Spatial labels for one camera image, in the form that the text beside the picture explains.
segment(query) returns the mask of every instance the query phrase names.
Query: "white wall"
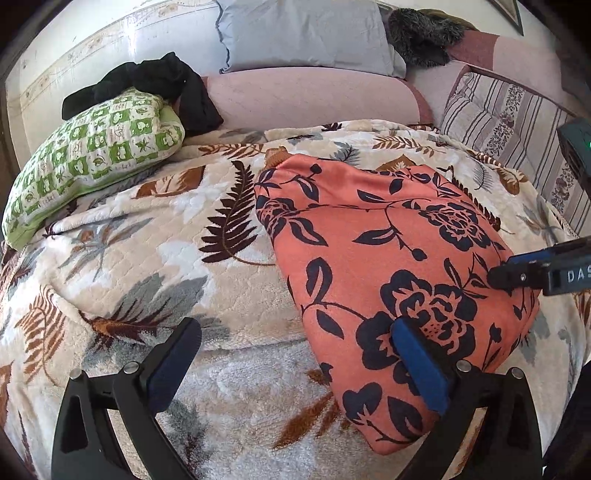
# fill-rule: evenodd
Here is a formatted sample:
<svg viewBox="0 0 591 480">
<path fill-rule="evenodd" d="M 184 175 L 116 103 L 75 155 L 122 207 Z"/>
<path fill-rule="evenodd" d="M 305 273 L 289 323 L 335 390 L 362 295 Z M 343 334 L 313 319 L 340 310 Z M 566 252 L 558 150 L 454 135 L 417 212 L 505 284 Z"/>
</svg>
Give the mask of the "white wall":
<svg viewBox="0 0 591 480">
<path fill-rule="evenodd" d="M 525 37 L 488 0 L 386 0 L 399 7 L 438 8 L 476 28 L 540 47 L 554 37 L 524 7 Z M 226 58 L 211 0 L 72 0 L 27 48 L 7 78 L 8 117 L 19 164 L 61 124 L 63 99 L 126 61 L 175 51 L 201 75 Z"/>
<path fill-rule="evenodd" d="M 163 0 L 73 0 L 32 41 L 19 59 L 21 84 L 29 86 L 83 40 L 139 9 Z"/>
</svg>

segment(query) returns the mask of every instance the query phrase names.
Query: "striped cushion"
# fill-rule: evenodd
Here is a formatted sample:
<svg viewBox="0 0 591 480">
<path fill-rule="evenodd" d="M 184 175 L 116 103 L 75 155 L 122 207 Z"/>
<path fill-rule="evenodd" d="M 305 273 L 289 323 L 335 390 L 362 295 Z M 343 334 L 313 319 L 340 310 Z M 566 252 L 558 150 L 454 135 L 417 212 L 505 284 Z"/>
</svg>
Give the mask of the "striped cushion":
<svg viewBox="0 0 591 480">
<path fill-rule="evenodd" d="M 579 235 L 591 235 L 591 202 L 558 144 L 556 129 L 571 119 L 522 87 L 470 72 L 447 104 L 441 133 L 520 169 Z"/>
</svg>

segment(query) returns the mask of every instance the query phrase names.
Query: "light blue pillow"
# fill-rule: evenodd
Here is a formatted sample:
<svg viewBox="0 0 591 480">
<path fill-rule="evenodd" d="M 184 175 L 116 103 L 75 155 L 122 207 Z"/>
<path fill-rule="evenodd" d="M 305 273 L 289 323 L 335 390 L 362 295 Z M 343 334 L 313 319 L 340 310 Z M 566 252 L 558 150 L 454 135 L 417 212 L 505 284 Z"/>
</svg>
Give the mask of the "light blue pillow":
<svg viewBox="0 0 591 480">
<path fill-rule="evenodd" d="M 224 72 L 335 67 L 392 76 L 394 65 L 371 0 L 216 0 L 228 50 Z"/>
</svg>

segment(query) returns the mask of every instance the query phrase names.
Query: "metal screw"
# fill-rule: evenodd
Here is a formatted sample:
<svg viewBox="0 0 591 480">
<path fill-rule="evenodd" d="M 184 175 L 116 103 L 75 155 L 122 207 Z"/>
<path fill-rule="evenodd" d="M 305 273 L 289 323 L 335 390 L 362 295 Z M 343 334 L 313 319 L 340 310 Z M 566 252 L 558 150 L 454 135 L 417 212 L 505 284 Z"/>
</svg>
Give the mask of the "metal screw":
<svg viewBox="0 0 591 480">
<path fill-rule="evenodd" d="M 456 363 L 456 368 L 460 372 L 468 373 L 470 370 L 472 370 L 472 364 L 468 360 L 458 360 Z"/>
<path fill-rule="evenodd" d="M 82 376 L 82 369 L 81 368 L 73 368 L 70 370 L 70 380 L 76 380 Z"/>
<path fill-rule="evenodd" d="M 139 363 L 138 362 L 129 362 L 128 364 L 125 364 L 125 366 L 123 367 L 123 371 L 126 374 L 134 374 L 138 371 L 139 368 Z"/>
<path fill-rule="evenodd" d="M 521 380 L 525 377 L 525 373 L 523 373 L 523 370 L 517 367 L 513 367 L 511 369 L 511 375 L 513 375 L 517 380 Z"/>
</svg>

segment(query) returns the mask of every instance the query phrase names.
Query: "gray fuzzy cloth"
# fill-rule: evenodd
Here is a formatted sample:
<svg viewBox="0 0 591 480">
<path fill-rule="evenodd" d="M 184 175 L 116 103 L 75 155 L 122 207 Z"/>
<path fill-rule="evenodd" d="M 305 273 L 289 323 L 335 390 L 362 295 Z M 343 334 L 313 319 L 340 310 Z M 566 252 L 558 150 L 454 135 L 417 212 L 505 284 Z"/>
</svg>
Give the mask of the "gray fuzzy cloth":
<svg viewBox="0 0 591 480">
<path fill-rule="evenodd" d="M 407 66 L 436 67 L 450 61 L 446 47 L 464 37 L 465 27 L 412 8 L 393 10 L 384 22 L 388 42 Z"/>
</svg>

